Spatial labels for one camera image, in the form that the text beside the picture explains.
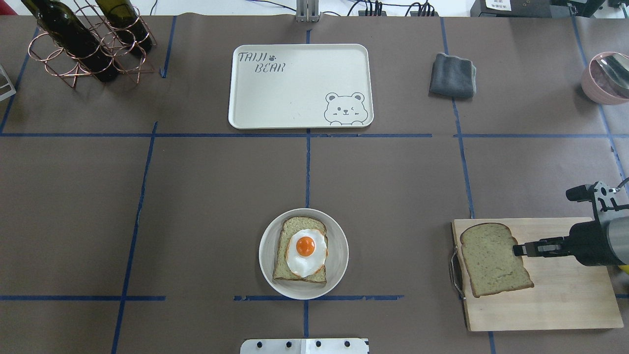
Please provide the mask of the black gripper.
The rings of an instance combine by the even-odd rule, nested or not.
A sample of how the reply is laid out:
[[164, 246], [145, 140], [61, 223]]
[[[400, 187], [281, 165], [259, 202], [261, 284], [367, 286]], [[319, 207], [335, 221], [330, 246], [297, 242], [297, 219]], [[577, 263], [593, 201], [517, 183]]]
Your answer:
[[[620, 204], [616, 195], [627, 181], [611, 187], [602, 181], [582, 184], [566, 191], [572, 202], [591, 202], [595, 219], [577, 223], [569, 231], [570, 255], [585, 266], [627, 266], [629, 262], [628, 204]], [[564, 237], [540, 239], [513, 246], [513, 255], [552, 258], [566, 256]]]

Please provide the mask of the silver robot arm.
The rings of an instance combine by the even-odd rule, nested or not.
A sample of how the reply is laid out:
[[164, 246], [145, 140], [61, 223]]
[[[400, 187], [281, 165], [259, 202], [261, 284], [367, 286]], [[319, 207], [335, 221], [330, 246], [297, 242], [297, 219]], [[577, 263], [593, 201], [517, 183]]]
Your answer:
[[566, 190], [573, 202], [591, 202], [594, 220], [574, 224], [567, 236], [552, 237], [514, 245], [515, 256], [552, 258], [573, 256], [584, 266], [623, 266], [629, 262], [629, 217], [627, 204], [616, 194], [628, 183], [616, 187], [602, 181]]

